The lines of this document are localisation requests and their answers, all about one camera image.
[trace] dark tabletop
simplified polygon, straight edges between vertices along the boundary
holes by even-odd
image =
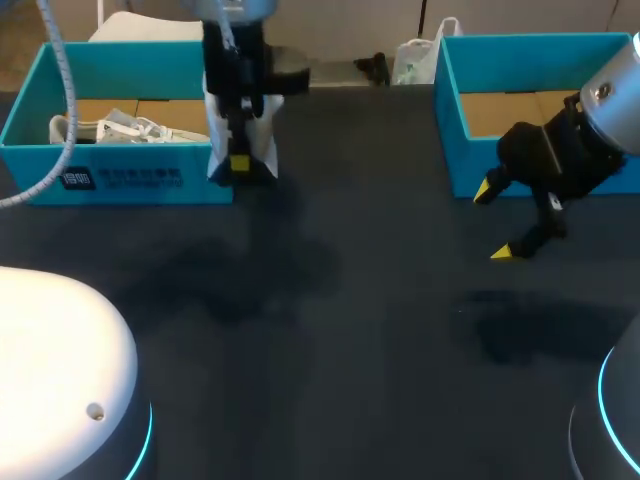
[[[573,400],[638,303],[640,197],[589,198],[570,239],[491,263],[532,202],[453,200],[432,103],[288,100],[280,187],[231,207],[0,212],[0,264],[127,319],[160,480],[571,478]]]

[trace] plastic bag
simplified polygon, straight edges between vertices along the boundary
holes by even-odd
[[[445,34],[449,34],[448,32],[452,32],[450,35],[454,37],[462,35],[462,27],[457,18],[445,18],[433,41],[416,38],[400,45],[393,65],[391,83],[393,85],[433,83],[436,78],[440,41]]]

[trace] wall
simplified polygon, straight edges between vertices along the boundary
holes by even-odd
[[[426,38],[442,18],[457,17],[465,33],[605,31],[615,0],[428,0]]]
[[[123,0],[105,0],[115,11]],[[640,28],[640,0],[620,0],[616,24]],[[96,28],[94,0],[51,0],[69,40],[85,40]],[[179,0],[132,0],[138,13],[190,19]],[[456,16],[467,33],[604,31],[615,0],[428,0],[425,37],[442,18]],[[350,60],[376,51],[392,54],[417,33],[421,0],[280,0],[267,23],[267,38],[323,60]]]
[[[640,30],[640,0],[619,0],[618,8],[611,18],[612,32],[636,33]]]

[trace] cardboard box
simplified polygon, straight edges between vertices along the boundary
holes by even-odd
[[[576,91],[463,93],[460,95],[472,137],[501,137],[517,122],[544,125]]]
[[[515,122],[547,122],[630,41],[625,33],[445,37],[435,110],[454,196],[475,196],[499,164],[498,140]],[[640,161],[629,161],[594,193],[640,193]],[[531,192],[514,183],[504,194]]]
[[[208,134],[203,129],[200,42],[68,43],[66,52],[81,99],[82,120],[104,118],[116,107],[131,114],[144,113],[169,127]],[[48,144],[48,125],[54,115],[66,111],[63,92],[47,44],[36,57],[0,134],[0,156],[19,190],[42,179],[60,156],[62,146]],[[210,153],[209,143],[77,145],[65,175],[32,203],[231,203],[232,190],[206,178]]]

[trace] screw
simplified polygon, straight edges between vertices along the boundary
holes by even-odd
[[[596,90],[596,98],[598,100],[604,100],[605,98],[607,98],[609,95],[611,95],[611,91],[612,91],[612,87],[610,83],[603,83],[602,85],[600,85],[600,88],[598,88],[598,90]]]

